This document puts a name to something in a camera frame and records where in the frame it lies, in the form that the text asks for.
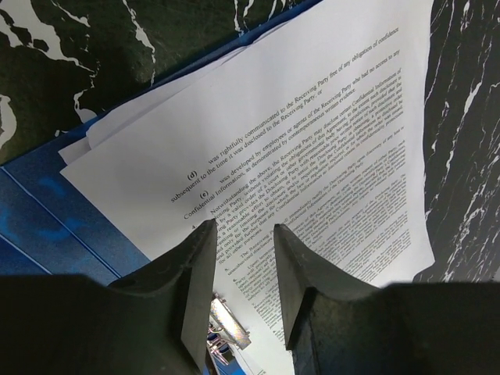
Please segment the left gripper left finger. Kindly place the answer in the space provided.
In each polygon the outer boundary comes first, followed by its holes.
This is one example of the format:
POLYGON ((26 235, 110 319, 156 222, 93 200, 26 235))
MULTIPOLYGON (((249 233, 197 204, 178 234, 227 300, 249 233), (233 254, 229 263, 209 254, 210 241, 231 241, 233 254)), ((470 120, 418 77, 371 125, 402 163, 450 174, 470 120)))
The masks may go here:
POLYGON ((1 279, 4 374, 200 374, 217 224, 104 286, 84 275, 1 279))

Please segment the metal folder clip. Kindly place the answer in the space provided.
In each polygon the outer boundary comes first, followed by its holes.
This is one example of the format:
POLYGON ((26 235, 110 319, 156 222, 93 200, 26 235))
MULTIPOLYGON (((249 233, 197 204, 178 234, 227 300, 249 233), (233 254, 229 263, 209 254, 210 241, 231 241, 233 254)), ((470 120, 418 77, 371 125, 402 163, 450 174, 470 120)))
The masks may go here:
POLYGON ((234 358, 233 347, 244 350, 251 343, 250 333, 231 312, 227 301, 214 293, 210 303, 207 333, 210 354, 227 365, 234 358))

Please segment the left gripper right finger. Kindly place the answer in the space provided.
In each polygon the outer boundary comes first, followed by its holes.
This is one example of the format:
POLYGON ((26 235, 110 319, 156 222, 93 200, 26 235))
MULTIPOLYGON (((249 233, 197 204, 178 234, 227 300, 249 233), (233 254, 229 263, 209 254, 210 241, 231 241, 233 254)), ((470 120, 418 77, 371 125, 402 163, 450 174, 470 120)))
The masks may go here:
POLYGON ((373 287, 273 229, 285 346, 297 374, 496 374, 499 285, 373 287))

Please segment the white paper files stack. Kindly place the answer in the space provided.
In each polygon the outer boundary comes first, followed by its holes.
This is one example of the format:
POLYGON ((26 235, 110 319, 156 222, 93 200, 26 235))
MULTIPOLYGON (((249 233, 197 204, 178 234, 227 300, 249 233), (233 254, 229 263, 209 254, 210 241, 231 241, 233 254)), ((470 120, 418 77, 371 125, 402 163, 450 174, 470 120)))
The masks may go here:
POLYGON ((380 287, 434 263, 424 215, 430 1, 323 1, 62 175, 149 259, 217 222, 214 290, 248 374, 290 374, 273 227, 380 287))

